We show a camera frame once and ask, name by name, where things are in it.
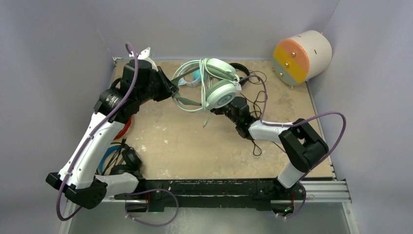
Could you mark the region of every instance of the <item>white headphones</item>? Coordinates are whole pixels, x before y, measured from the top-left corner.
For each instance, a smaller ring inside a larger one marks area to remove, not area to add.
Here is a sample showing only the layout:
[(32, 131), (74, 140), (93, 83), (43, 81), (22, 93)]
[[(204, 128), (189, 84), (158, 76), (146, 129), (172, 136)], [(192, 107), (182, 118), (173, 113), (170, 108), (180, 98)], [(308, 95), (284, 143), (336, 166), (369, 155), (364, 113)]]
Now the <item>white headphones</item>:
[[(191, 72), (200, 69), (200, 82), (202, 83), (201, 103), (181, 97), (181, 95), (176, 92), (172, 95), (173, 102), (184, 111), (192, 113), (200, 113), (205, 111), (209, 112), (211, 109), (216, 109), (227, 105), (241, 91), (241, 85), (239, 84), (240, 78), (236, 74), (235, 69), (228, 63), (217, 58), (193, 60), (183, 64), (180, 68), (178, 68), (178, 70), (176, 70), (171, 82), (177, 85), (182, 74), (187, 73), (191, 68)], [(204, 77), (204, 72), (212, 78), (219, 79), (220, 81), (215, 84), (211, 84), (211, 79), (208, 78), (208, 89), (206, 90), (206, 84), (204, 81), (206, 79)], [(184, 105), (201, 106), (201, 108), (189, 110), (182, 107), (180, 103)]]

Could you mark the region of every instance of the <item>cylindrical container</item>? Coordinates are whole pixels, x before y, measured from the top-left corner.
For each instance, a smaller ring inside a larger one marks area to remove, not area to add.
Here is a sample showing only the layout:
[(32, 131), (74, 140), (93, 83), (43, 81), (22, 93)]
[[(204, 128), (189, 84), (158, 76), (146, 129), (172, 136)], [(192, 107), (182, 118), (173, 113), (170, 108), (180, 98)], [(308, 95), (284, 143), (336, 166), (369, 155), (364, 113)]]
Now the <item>cylindrical container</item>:
[(274, 71), (284, 83), (299, 85), (324, 71), (332, 55), (321, 33), (306, 31), (280, 41), (273, 54)]

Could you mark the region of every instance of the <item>gray wall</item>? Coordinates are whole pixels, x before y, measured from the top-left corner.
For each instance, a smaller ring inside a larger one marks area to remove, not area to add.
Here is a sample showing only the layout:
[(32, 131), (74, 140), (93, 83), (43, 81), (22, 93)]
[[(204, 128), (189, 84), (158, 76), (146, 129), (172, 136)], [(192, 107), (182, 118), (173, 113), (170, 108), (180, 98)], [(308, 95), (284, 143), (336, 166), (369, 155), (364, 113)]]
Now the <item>gray wall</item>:
[[(325, 31), (333, 60), (310, 80), (319, 112), (347, 116), (332, 161), (361, 233), (412, 233), (412, 12), (410, 0), (340, 1)], [(332, 144), (339, 118), (321, 122)]]
[(85, 0), (108, 47), (130, 40), (155, 59), (268, 59), (277, 43), (322, 31), (338, 0)]
[(112, 62), (82, 1), (0, 1), (0, 233), (57, 233), (44, 179), (80, 141)]

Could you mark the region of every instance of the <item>wooden table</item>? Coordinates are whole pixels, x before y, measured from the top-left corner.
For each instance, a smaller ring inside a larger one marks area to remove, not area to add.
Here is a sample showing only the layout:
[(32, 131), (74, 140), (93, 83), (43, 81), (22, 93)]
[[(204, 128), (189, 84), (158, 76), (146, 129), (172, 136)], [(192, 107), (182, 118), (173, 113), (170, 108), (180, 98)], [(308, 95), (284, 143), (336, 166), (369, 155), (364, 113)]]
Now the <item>wooden table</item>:
[[(314, 109), (307, 90), (301, 84), (288, 89), (272, 71), (270, 61), (237, 61), (250, 70), (267, 75), (268, 102), (266, 121), (287, 122), (313, 116)], [(115, 78), (121, 77), (125, 62), (117, 65)], [(159, 62), (169, 79), (180, 62)], [(247, 83), (242, 93), (254, 100), (262, 85)], [(200, 102), (200, 87), (180, 86), (180, 94)], [(251, 141), (241, 138), (235, 125), (225, 116), (213, 115), (203, 128), (207, 113), (193, 114), (180, 110), (167, 99), (148, 101), (133, 116), (126, 133), (127, 143), (141, 156), (146, 179), (196, 179), (196, 178), (259, 178), (276, 177), (289, 159), (276, 145), (256, 141), (262, 155), (254, 157)], [(316, 121), (311, 125), (319, 133)], [(326, 160), (308, 176), (331, 177), (331, 167)]]

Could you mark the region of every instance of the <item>red object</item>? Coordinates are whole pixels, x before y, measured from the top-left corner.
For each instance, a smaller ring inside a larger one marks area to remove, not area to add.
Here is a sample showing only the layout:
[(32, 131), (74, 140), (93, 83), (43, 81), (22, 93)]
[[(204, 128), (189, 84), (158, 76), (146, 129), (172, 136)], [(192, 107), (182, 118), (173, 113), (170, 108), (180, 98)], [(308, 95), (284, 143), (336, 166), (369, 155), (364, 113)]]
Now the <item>red object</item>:
[(128, 120), (125, 127), (123, 127), (123, 129), (115, 136), (115, 140), (121, 138), (126, 133), (126, 131), (129, 129), (129, 126), (131, 124), (132, 124), (132, 117)]

